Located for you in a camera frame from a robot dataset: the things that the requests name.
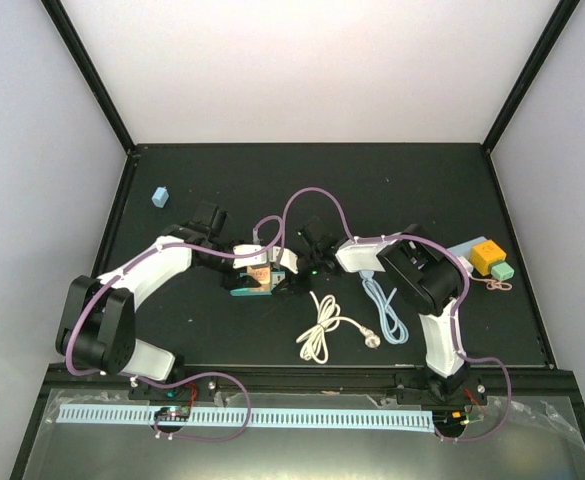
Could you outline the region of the teal power strip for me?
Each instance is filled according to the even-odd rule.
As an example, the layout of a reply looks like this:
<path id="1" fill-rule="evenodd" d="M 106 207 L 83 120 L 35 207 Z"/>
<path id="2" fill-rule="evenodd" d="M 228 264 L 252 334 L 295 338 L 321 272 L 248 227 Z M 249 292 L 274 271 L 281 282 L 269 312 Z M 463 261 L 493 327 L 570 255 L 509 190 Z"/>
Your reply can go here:
<path id="1" fill-rule="evenodd" d="M 271 288 L 269 291 L 254 291 L 246 288 L 230 291 L 230 294 L 235 297 L 249 297 L 249 296 L 268 296 L 274 291 L 274 288 L 286 278 L 284 271 L 272 270 Z"/>

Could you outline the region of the peach dragon cube adapter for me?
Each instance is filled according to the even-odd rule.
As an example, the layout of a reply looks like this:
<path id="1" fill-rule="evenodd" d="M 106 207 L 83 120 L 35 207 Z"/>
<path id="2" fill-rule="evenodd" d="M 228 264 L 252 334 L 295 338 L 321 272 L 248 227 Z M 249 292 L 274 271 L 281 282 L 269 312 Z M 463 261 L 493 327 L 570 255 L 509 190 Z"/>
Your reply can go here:
<path id="1" fill-rule="evenodd" d="M 272 273 L 269 266 L 248 267 L 246 269 L 247 288 L 254 291 L 269 291 Z"/>

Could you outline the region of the small blue plug adapter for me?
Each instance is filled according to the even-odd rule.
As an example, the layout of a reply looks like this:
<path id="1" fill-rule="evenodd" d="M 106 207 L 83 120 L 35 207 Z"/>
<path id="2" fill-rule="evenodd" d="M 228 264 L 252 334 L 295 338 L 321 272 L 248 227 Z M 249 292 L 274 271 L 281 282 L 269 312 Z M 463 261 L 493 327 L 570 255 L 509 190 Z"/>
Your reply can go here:
<path id="1" fill-rule="evenodd" d="M 169 200 L 169 192 L 166 187 L 157 187 L 151 201 L 156 208 L 164 208 Z"/>

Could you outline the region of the light blue power strip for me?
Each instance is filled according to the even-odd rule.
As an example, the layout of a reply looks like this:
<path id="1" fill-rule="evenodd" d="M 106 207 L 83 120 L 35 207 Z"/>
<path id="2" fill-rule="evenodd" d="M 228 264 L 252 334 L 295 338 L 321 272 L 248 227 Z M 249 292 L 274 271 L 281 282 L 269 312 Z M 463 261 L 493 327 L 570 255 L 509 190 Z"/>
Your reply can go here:
<path id="1" fill-rule="evenodd" d="M 465 257 L 466 259 L 469 259 L 472 248 L 486 241 L 487 238 L 485 236 L 479 236 L 460 244 L 448 247 L 447 250 L 456 257 Z"/>

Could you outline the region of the white usb charger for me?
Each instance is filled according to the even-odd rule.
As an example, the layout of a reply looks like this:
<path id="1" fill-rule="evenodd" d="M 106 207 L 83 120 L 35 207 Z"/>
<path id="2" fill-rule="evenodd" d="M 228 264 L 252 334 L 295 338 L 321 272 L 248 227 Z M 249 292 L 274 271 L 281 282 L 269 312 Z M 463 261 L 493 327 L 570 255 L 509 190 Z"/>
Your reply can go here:
<path id="1" fill-rule="evenodd" d="M 463 265 L 464 269 L 469 273 L 472 274 L 472 272 L 474 271 L 474 267 L 473 265 L 464 257 L 464 256 L 459 256 L 458 260 L 460 261 L 460 263 Z"/>

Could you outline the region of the yellow cube adapter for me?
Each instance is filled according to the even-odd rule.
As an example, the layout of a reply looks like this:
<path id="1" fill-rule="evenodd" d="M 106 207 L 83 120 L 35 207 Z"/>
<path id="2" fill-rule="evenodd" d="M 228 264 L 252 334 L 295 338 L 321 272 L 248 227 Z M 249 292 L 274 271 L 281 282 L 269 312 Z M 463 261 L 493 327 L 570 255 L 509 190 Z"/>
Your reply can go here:
<path id="1" fill-rule="evenodd" d="M 493 240 L 486 240 L 474 245 L 470 250 L 470 263 L 482 276 L 488 276 L 494 264 L 503 262 L 506 252 Z"/>

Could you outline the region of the green cube adapter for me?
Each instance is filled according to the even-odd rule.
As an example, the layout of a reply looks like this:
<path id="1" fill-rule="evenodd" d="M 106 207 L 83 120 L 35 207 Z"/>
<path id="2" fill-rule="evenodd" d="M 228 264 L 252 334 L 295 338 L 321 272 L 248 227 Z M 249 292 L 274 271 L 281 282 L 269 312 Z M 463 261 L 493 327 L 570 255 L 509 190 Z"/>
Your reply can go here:
<path id="1" fill-rule="evenodd" d="M 506 261 L 499 261 L 490 267 L 490 275 L 499 282 L 505 282 L 513 277 L 514 269 Z"/>

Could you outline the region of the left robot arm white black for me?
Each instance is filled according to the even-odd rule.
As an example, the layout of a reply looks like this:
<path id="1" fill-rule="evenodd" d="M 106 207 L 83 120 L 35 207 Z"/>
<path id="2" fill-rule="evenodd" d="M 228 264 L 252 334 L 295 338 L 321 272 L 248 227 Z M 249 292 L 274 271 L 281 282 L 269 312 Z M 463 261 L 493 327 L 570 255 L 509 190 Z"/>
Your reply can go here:
<path id="1" fill-rule="evenodd" d="M 233 246 L 218 241 L 226 218 L 219 206 L 203 202 L 192 219 L 164 229 L 122 266 L 73 280 L 55 341 L 68 372 L 142 378 L 163 398 L 179 397 L 185 372 L 175 367 L 174 353 L 138 338 L 136 313 L 160 287 L 193 267 L 231 270 Z"/>

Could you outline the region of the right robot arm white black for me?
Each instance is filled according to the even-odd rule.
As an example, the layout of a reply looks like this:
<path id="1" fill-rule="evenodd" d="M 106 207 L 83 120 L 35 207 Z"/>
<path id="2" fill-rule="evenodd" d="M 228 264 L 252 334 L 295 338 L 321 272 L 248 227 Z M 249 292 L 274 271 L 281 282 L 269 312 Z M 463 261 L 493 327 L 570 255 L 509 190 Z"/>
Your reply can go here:
<path id="1" fill-rule="evenodd" d="M 298 234 L 309 252 L 295 260 L 275 252 L 277 263 L 289 271 L 276 293 L 309 290 L 310 277 L 319 272 L 357 274 L 367 283 L 375 273 L 385 274 L 393 292 L 419 315 L 426 343 L 423 383 L 429 396 L 448 403 L 462 392 L 467 360 L 458 310 L 469 289 L 469 274 L 457 256 L 419 224 L 387 236 L 339 239 L 321 222 L 310 222 Z"/>

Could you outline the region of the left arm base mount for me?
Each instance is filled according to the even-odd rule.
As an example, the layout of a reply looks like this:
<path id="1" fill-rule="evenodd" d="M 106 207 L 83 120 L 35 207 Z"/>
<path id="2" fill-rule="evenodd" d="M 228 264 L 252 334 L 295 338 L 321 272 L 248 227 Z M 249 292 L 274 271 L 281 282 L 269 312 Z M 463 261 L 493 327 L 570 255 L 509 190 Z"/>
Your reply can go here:
<path id="1" fill-rule="evenodd" d="M 217 390 L 218 375 L 199 375 L 195 380 L 184 382 L 194 375 L 185 367 L 174 367 L 165 381 L 137 378 L 128 389 L 130 400 L 147 401 L 150 405 L 193 405 L 197 401 L 210 401 Z"/>

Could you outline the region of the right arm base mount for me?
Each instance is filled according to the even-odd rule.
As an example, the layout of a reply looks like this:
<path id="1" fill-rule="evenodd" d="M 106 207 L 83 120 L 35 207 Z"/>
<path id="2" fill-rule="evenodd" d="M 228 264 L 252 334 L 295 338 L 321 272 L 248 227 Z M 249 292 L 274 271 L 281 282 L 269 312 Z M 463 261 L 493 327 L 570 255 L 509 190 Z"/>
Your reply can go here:
<path id="1" fill-rule="evenodd" d="M 394 381 L 393 393 L 399 403 L 445 408 L 470 405 L 472 400 L 487 404 L 486 394 L 479 391 L 480 377 L 467 368 L 447 378 L 429 368 L 402 370 Z"/>

